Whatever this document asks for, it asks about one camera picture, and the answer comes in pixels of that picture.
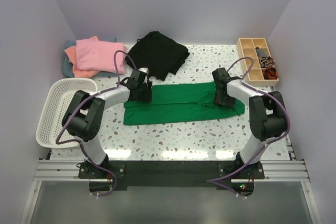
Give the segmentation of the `green t shirt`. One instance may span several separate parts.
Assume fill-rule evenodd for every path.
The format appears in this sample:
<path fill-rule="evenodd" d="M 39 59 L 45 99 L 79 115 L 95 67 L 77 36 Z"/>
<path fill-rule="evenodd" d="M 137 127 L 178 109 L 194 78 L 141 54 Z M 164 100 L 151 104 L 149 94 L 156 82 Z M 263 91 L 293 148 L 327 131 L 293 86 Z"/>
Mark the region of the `green t shirt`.
<path fill-rule="evenodd" d="M 245 113 L 239 100 L 232 108 L 214 103 L 216 84 L 162 84 L 152 88 L 152 101 L 124 103 L 123 124 L 127 126 L 209 121 Z"/>

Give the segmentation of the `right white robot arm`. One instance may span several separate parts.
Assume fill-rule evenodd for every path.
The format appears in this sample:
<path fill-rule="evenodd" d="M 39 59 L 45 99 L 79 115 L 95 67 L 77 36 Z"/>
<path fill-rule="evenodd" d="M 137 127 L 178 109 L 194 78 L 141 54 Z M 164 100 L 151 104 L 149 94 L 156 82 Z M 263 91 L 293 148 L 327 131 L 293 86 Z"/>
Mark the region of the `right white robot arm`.
<path fill-rule="evenodd" d="M 214 70 L 212 76 L 216 85 L 216 105 L 232 109 L 240 101 L 249 108 L 251 136 L 237 153 L 234 165 L 235 175 L 246 178 L 253 171 L 252 164 L 260 161 L 266 148 L 289 133 L 289 115 L 280 92 L 266 92 L 250 86 L 239 77 L 231 77 L 225 68 Z"/>

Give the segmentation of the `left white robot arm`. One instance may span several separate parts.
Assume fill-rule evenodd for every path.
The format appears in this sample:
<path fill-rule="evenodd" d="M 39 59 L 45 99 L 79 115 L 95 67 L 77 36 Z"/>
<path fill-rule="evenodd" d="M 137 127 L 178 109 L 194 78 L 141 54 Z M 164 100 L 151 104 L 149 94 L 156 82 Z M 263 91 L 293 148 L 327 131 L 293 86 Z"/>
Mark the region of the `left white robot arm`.
<path fill-rule="evenodd" d="M 103 150 L 98 133 L 105 110 L 126 102 L 150 102 L 152 81 L 148 68 L 134 69 L 129 77 L 117 83 L 116 87 L 94 93 L 76 91 L 62 119 L 62 129 L 56 144 L 76 142 L 79 144 L 90 171 L 97 178 L 108 174 L 108 156 Z"/>

